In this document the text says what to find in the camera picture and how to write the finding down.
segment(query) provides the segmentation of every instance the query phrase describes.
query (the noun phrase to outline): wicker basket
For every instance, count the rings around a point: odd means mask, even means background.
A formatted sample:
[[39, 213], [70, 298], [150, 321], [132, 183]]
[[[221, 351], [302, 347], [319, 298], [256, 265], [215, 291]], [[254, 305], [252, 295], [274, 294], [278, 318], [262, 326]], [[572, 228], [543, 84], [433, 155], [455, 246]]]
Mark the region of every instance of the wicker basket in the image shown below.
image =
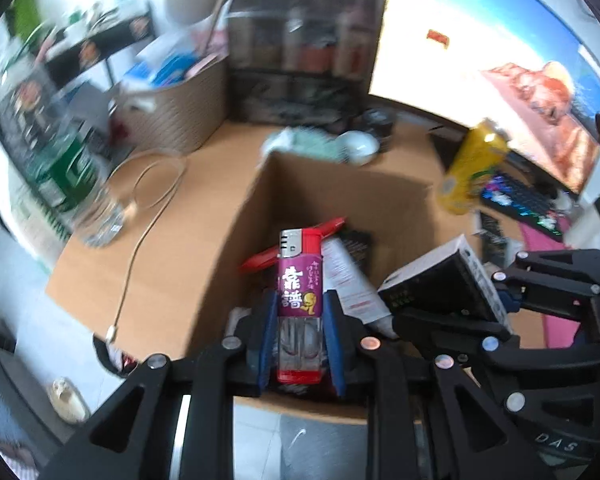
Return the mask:
[[226, 59], [193, 78], [167, 88], [119, 93], [117, 115], [141, 150], [197, 150], [226, 113]]

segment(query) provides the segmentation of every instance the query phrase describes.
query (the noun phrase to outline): computer monitor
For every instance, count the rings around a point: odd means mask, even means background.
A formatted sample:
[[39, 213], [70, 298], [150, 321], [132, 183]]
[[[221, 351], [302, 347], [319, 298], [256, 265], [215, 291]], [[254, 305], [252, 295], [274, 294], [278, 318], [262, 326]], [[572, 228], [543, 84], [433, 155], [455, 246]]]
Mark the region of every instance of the computer monitor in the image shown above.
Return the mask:
[[600, 64], [539, 0], [386, 0], [369, 93], [463, 126], [580, 194], [600, 146]]

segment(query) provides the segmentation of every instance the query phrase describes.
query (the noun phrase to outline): white cable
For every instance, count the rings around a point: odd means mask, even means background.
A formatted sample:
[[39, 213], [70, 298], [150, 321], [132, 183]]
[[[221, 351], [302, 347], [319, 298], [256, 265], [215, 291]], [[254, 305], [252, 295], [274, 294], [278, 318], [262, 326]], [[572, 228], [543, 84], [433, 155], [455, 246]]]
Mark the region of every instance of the white cable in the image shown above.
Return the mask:
[[[147, 152], [137, 153], [135, 155], [130, 156], [127, 160], [122, 162], [115, 170], [113, 170], [113, 172], [111, 173], [109, 178], [113, 177], [116, 174], [116, 172], [118, 172], [123, 166], [126, 166], [131, 161], [138, 160], [138, 158], [144, 158], [146, 156], [151, 156], [151, 155], [163, 155], [163, 156], [165, 156], [165, 158], [161, 158], [161, 159], [156, 160], [156, 161], [152, 162], [151, 164], [149, 164], [146, 168], [144, 168], [144, 170], [142, 170], [142, 173], [140, 173], [138, 178], [136, 178], [136, 182], [134, 183], [133, 189], [131, 190], [132, 204], [136, 208], [137, 212], [140, 212], [140, 211], [144, 211], [147, 209], [151, 209], [152, 207], [158, 205], [163, 200], [164, 200], [164, 203], [162, 204], [162, 206], [158, 210], [158, 212], [155, 214], [154, 218], [149, 222], [149, 225], [146, 227], [144, 232], [142, 232], [142, 234], [138, 238], [138, 241], [136, 242], [134, 249], [131, 253], [131, 257], [129, 258], [129, 263], [126, 266], [125, 281], [123, 282], [123, 285], [122, 285], [122, 293], [120, 294], [120, 300], [118, 301], [118, 307], [116, 309], [116, 317], [114, 318], [113, 324], [107, 330], [106, 341], [109, 344], [113, 343], [116, 340], [116, 335], [118, 334], [118, 322], [120, 321], [120, 315], [122, 314], [122, 308], [124, 307], [124, 304], [125, 304], [126, 294], [129, 290], [129, 281], [131, 279], [131, 271], [133, 269], [134, 262], [136, 260], [136, 256], [138, 256], [138, 251], [140, 249], [140, 246], [142, 245], [142, 242], [144, 242], [144, 239], [147, 237], [147, 235], [149, 234], [151, 229], [154, 227], [156, 222], [160, 219], [160, 216], [162, 215], [162, 213], [164, 213], [165, 209], [168, 208], [169, 204], [171, 203], [171, 200], [173, 200], [173, 198], [175, 197], [176, 193], [178, 192], [178, 188], [180, 188], [180, 184], [182, 182], [184, 174], [187, 171], [186, 158], [184, 158], [184, 156], [181, 155], [180, 153], [171, 152], [169, 150], [149, 150]], [[174, 167], [178, 171], [176, 178], [174, 179], [174, 181], [171, 184], [171, 186], [169, 187], [169, 189], [167, 189], [167, 191], [165, 191], [160, 196], [160, 198], [158, 198], [153, 203], [151, 203], [147, 206], [143, 206], [142, 208], [139, 208], [138, 207], [138, 199], [136, 197], [136, 191], [138, 190], [138, 185], [140, 184], [140, 182], [144, 178], [144, 176], [147, 173], [149, 173], [153, 168], [156, 168], [157, 166], [161, 166], [161, 165], [165, 165], [165, 164], [169, 164], [170, 166]]]

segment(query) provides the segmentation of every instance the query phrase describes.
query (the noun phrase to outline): white slipper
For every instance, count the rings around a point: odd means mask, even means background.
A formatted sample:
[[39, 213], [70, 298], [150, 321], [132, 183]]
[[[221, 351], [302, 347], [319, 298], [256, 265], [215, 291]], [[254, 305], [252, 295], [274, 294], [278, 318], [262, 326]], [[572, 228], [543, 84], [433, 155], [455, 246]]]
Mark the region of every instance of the white slipper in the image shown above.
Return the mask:
[[69, 424], [81, 424], [91, 416], [80, 392], [67, 378], [56, 379], [46, 388], [51, 405], [62, 420]]

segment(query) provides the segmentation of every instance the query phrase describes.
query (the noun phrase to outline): curved monitor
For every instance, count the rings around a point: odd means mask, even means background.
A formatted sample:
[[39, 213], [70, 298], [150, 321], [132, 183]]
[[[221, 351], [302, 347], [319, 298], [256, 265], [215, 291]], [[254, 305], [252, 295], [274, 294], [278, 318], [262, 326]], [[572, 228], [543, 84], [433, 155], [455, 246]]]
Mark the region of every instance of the curved monitor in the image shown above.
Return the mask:
[[600, 65], [538, 0], [386, 0], [369, 93], [464, 126], [490, 117], [576, 194], [600, 152]]

